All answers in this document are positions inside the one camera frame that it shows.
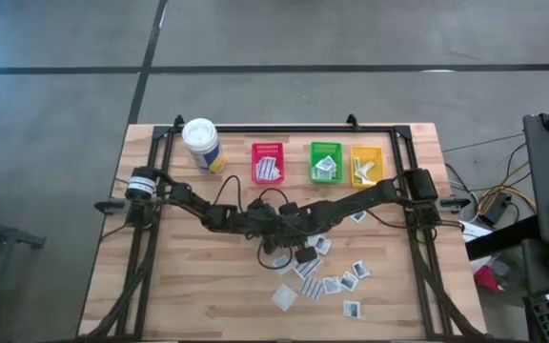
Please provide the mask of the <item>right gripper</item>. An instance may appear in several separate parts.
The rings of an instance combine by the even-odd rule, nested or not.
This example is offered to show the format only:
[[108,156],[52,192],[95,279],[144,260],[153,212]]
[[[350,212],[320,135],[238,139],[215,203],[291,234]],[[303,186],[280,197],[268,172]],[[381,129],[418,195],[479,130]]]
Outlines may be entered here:
[[323,230],[313,220],[309,210],[302,210],[295,202],[281,206],[281,217],[287,223],[287,233],[282,235],[281,244],[284,248],[296,248],[295,261],[298,264],[312,261],[317,258],[314,244],[307,243],[310,235],[319,235]]

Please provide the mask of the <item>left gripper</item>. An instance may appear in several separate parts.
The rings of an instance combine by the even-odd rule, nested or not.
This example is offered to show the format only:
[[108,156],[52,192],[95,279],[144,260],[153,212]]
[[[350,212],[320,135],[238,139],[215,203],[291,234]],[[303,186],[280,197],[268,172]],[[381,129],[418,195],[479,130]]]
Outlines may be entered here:
[[285,235],[287,223],[278,218],[275,209],[261,198],[250,203],[247,210],[241,214],[241,232],[247,240],[262,238],[263,252],[270,255],[277,248],[275,233]]

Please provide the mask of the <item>white gauze pad packet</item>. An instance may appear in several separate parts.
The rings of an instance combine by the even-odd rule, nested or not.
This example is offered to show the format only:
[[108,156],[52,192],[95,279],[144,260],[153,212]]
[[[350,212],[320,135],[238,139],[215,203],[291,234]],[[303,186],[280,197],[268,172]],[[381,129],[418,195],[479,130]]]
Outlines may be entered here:
[[271,297],[271,301],[283,312],[288,311],[296,299],[297,293],[286,284],[281,284]]

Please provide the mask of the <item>red plastic basket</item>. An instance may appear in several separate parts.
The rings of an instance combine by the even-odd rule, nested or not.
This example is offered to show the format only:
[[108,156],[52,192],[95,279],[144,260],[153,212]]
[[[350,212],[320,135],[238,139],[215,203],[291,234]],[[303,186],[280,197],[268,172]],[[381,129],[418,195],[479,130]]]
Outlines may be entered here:
[[[276,166],[281,171],[281,177],[279,179],[275,181],[267,181],[267,180],[258,180],[255,177],[256,165],[259,162],[259,160],[265,156],[271,156],[276,159]],[[256,184],[258,185],[280,184],[285,178],[283,144],[280,142],[253,143],[251,167],[252,167],[252,171],[251,171],[252,180]]]

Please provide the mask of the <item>green plastic basket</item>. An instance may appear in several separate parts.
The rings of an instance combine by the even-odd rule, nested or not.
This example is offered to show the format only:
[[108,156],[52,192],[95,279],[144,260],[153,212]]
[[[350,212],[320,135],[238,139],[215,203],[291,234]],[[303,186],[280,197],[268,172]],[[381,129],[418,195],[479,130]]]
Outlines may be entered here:
[[[311,143],[311,163],[310,163],[310,176],[311,180],[315,182],[312,179],[312,168],[315,167],[316,163],[326,157],[327,155],[331,155],[333,159],[336,162],[336,166],[334,167],[335,170],[338,172],[339,181],[337,183],[340,183],[343,179],[343,154],[342,154],[342,145],[337,142],[312,142]],[[332,183],[330,180],[327,180],[326,182],[316,182],[316,183]]]

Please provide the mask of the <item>wipes canister with white lid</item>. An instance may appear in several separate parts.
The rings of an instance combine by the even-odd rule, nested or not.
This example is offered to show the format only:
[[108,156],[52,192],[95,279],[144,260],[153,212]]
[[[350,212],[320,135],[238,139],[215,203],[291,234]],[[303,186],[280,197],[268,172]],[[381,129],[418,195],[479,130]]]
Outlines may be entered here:
[[205,118],[195,118],[184,125],[182,140],[195,165],[204,173],[220,173],[226,166],[217,129]]

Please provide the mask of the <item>yellow plastic basket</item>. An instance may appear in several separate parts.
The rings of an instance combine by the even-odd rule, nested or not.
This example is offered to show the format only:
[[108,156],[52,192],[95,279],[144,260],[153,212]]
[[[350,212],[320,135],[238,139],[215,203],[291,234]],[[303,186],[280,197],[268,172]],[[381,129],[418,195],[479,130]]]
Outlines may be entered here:
[[384,178],[384,162],[383,162],[382,148],[369,147],[369,146],[352,146],[350,163],[351,163],[351,184],[354,188],[369,188],[369,187],[362,187],[358,183],[358,178],[354,175],[354,171],[355,171],[355,168],[353,165],[354,157],[358,158],[360,161],[360,171],[361,171],[361,167],[366,163],[370,161],[373,161],[375,163],[375,165],[367,173],[364,173],[369,179],[377,183]]

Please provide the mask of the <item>white paper sheet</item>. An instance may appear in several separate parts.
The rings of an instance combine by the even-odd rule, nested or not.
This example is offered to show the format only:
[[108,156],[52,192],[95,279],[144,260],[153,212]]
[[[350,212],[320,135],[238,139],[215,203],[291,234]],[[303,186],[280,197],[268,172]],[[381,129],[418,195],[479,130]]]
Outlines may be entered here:
[[475,225],[474,223],[460,221],[460,224],[463,227],[462,236],[465,242],[470,242],[471,240],[488,235],[492,232],[491,230],[482,228],[481,226]]

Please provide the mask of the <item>red object on floor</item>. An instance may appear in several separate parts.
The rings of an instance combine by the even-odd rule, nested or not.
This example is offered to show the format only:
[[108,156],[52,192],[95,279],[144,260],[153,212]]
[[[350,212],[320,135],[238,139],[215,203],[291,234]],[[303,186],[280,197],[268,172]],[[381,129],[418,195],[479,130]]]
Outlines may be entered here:
[[488,265],[479,267],[474,273],[474,279],[478,286],[481,286],[490,292],[499,293],[502,291],[502,287],[497,282],[493,270]]

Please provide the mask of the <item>black power brick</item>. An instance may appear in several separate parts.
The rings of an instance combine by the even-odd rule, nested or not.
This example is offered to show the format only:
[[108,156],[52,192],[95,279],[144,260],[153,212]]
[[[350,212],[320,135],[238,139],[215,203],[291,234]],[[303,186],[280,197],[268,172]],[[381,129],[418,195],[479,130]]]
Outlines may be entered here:
[[508,207],[511,205],[512,195],[507,192],[500,192],[490,200],[486,208],[480,212],[478,219],[480,222],[494,226],[499,222]]

